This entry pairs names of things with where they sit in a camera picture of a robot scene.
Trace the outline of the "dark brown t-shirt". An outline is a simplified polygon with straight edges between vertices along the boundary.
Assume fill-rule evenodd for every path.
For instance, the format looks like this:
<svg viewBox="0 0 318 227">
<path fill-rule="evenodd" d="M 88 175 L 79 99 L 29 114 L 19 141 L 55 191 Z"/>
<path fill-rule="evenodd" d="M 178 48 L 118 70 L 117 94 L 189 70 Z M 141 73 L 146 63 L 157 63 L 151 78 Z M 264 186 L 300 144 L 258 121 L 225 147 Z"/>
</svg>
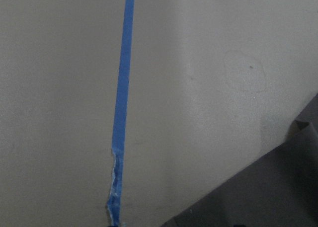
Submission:
<svg viewBox="0 0 318 227">
<path fill-rule="evenodd" d="M 318 99 L 296 117 L 298 132 L 167 227 L 315 227 L 318 224 Z"/>
</svg>

